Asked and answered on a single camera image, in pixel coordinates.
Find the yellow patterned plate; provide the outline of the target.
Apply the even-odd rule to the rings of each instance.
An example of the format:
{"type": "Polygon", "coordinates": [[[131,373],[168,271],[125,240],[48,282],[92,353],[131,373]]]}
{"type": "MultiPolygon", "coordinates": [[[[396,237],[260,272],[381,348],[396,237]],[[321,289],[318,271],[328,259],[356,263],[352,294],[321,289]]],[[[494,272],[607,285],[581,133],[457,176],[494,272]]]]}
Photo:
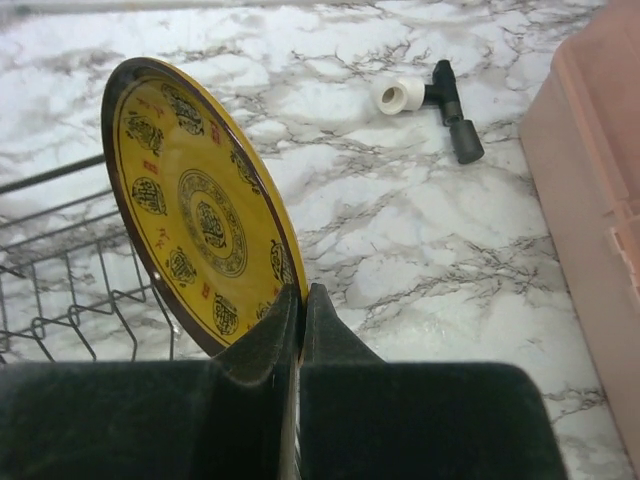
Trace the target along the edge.
{"type": "Polygon", "coordinates": [[[159,295],[207,354],[253,329],[285,286],[308,295],[282,197],[251,142],[202,85],[137,57],[111,73],[101,106],[122,219],[159,295]]]}

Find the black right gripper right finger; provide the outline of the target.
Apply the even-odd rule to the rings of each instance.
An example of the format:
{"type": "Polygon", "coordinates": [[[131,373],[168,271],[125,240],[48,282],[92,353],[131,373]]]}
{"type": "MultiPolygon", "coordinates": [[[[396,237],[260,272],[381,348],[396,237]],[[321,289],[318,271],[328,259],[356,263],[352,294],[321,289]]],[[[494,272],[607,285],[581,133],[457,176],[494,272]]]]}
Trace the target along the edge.
{"type": "Polygon", "coordinates": [[[541,394],[495,362],[395,362],[309,291],[300,370],[305,479],[563,479],[541,394]]]}

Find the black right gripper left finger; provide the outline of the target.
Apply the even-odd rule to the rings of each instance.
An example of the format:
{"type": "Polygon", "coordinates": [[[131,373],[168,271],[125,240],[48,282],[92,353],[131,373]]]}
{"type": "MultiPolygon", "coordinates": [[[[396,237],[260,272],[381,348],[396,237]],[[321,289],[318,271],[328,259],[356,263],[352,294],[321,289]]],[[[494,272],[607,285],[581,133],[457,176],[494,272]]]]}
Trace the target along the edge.
{"type": "Polygon", "coordinates": [[[5,479],[289,479],[299,297],[207,360],[1,370],[5,479]]]}

